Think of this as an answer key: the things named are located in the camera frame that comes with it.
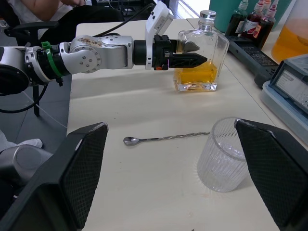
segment orange liquid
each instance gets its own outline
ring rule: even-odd
[[[174,72],[175,79],[180,84],[213,83],[217,68],[212,62],[205,62],[194,68],[179,68]]]
[[[280,63],[284,59],[306,53],[308,53],[308,19],[292,20],[282,28],[271,55]]]

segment syrup bottle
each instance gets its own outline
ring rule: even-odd
[[[272,6],[266,12],[266,15],[260,20],[254,31],[253,42],[256,47],[262,49],[266,39],[268,38],[271,29],[273,28],[276,20],[274,18],[277,12],[277,4],[279,0],[275,0]]]
[[[241,36],[248,39],[253,39],[254,31],[261,18],[263,17],[263,2],[263,0],[259,0],[259,2],[254,7],[254,11],[247,16]]]
[[[242,32],[243,24],[247,17],[247,7],[248,0],[242,0],[239,8],[235,10],[231,16],[225,35],[238,36]]]

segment teal bin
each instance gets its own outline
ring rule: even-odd
[[[284,12],[290,5],[292,0],[279,0],[277,6],[277,13],[275,15],[276,23],[275,26],[279,23]],[[236,10],[240,4],[241,0],[211,0],[209,9],[215,11],[215,27],[219,31],[225,33],[234,10]],[[254,10],[254,7],[258,0],[249,0],[247,13],[251,13]]]

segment green band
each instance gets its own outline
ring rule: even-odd
[[[48,58],[49,64],[50,64],[53,72],[57,75],[57,77],[61,78],[63,75],[60,73],[60,71],[56,67],[56,64],[53,61],[52,53],[51,53],[51,50],[50,50],[51,49],[50,43],[49,42],[42,42],[42,46],[46,51],[47,58]]]

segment glass tumbler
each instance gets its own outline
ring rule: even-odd
[[[217,192],[235,189],[248,174],[240,139],[234,127],[238,118],[217,121],[197,164],[202,183]]]

